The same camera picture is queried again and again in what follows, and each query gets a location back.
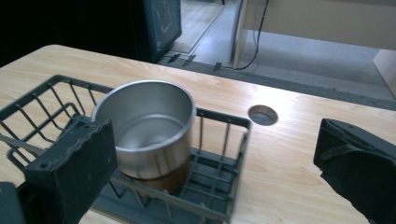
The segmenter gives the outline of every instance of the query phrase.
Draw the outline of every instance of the pot rim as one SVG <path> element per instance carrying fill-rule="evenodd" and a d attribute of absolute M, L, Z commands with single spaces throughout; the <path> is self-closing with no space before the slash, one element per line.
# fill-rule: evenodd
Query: pot rim
<path fill-rule="evenodd" d="M 95 121 L 96 120 L 96 114 L 98 112 L 98 110 L 100 109 L 101 105 L 112 95 L 116 94 L 118 91 L 131 87 L 131 86 L 135 86 L 135 85 L 140 85 L 140 84 L 147 84 L 147 83 L 161 83 L 161 84 L 166 84 L 166 85 L 171 85 L 174 86 L 176 88 L 179 88 L 180 90 L 182 90 L 187 97 L 190 99 L 191 102 L 191 114 L 189 119 L 187 120 L 186 124 L 184 125 L 184 127 L 178 132 L 176 133 L 174 136 L 170 137 L 169 139 L 159 143 L 159 144 L 155 144 L 155 145 L 151 145 L 151 146 L 147 146 L 147 147 L 118 147 L 116 145 L 116 150 L 118 151 L 124 151 L 124 152 L 145 152 L 145 151 L 151 151 L 151 150 L 156 150 L 162 147 L 167 147 L 172 145 L 173 143 L 175 143 L 178 139 L 180 139 L 182 136 L 184 136 L 184 134 L 186 134 L 186 132 L 189 131 L 189 129 L 192 126 L 192 123 L 194 122 L 194 118 L 196 116 L 196 107 L 195 107 L 195 102 L 191 96 L 191 94 L 184 89 L 183 87 L 177 85 L 176 83 L 172 83 L 169 81 L 165 81 L 165 80 L 159 80 L 159 79 L 147 79 L 147 80 L 139 80 L 139 81 L 134 81 L 134 82 L 130 82 L 130 83 L 126 83 L 124 85 L 121 85 L 117 88 L 115 88 L 114 90 L 110 91 L 109 93 L 107 93 L 95 106 L 95 108 L 92 111 L 92 119 L 91 121 Z"/>

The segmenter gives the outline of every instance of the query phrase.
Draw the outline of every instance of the light wood tabletop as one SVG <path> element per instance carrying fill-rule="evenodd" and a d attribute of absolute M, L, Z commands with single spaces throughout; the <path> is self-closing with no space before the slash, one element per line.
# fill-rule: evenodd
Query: light wood tabletop
<path fill-rule="evenodd" d="M 396 144 L 395 111 L 61 46 L 44 47 L 0 68 L 0 107 L 56 74 L 113 88 L 142 79 L 167 80 L 189 91 L 198 107 L 243 118 L 254 105 L 273 108 L 275 124 L 253 123 L 232 223 L 367 223 L 313 163 L 320 122 L 338 119 Z M 3 143 L 1 148 L 0 181 L 19 185 L 23 175 L 6 159 Z M 81 220 L 113 222 L 93 211 Z"/>

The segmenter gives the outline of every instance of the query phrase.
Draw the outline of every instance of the silver container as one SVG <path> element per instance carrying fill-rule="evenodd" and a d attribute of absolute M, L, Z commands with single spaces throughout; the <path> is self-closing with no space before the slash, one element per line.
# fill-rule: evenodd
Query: silver container
<path fill-rule="evenodd" d="M 176 84 L 138 81 L 108 93 L 92 120 L 111 119 L 119 169 L 137 179 L 162 178 L 190 159 L 192 97 Z"/>

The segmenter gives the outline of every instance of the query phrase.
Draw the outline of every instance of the pot base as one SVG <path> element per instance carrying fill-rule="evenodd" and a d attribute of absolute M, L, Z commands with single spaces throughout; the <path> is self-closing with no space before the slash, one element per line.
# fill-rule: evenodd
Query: pot base
<path fill-rule="evenodd" d="M 187 175 L 189 174 L 190 166 L 191 166 L 191 160 L 189 158 L 188 160 L 183 162 L 183 164 L 181 164 L 180 167 L 178 167 L 172 173 L 160 178 L 149 179 L 149 180 L 137 179 L 128 176 L 126 174 L 124 175 L 127 178 L 132 179 L 136 183 L 149 186 L 158 190 L 166 190 L 169 193 L 174 193 L 183 186 L 184 181 L 186 180 Z"/>

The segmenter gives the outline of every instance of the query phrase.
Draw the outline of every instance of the gray floor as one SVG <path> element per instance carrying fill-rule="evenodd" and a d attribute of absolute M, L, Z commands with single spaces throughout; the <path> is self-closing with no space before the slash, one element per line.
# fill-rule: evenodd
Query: gray floor
<path fill-rule="evenodd" d="M 233 25 L 239 1 L 226 1 L 226 7 L 191 52 L 196 55 L 195 62 L 231 65 Z M 253 57 L 253 37 L 257 37 L 257 32 L 248 34 L 246 50 L 239 66 L 247 64 Z M 257 59 L 244 71 L 313 87 L 396 101 L 373 64 L 378 51 L 379 49 L 262 33 Z"/>

